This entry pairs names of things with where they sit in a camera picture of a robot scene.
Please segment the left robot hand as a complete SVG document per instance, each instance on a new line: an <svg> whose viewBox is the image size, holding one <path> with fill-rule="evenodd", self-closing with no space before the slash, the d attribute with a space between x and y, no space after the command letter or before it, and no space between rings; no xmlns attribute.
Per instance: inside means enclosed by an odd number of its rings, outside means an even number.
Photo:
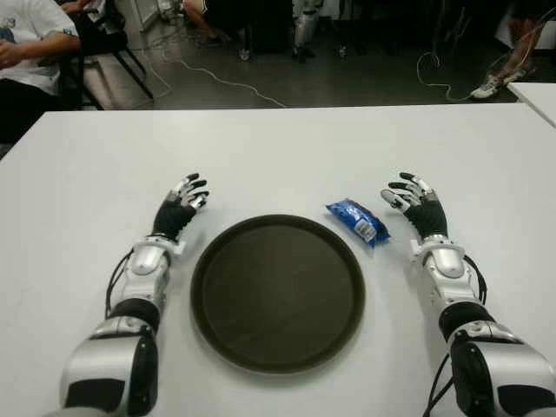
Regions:
<svg viewBox="0 0 556 417"><path fill-rule="evenodd" d="M166 195L159 207L151 234L176 242L182 230L206 205L207 181L198 173L184 176Z"/></svg>

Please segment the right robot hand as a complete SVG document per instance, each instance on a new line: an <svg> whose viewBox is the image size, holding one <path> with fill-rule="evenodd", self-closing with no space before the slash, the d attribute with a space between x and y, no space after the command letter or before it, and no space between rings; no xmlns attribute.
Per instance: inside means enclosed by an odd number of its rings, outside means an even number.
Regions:
<svg viewBox="0 0 556 417"><path fill-rule="evenodd" d="M446 214L434 189L418 175L401 172L399 177L381 191L382 199L407 218L421 240L434 235L448 238Z"/></svg>

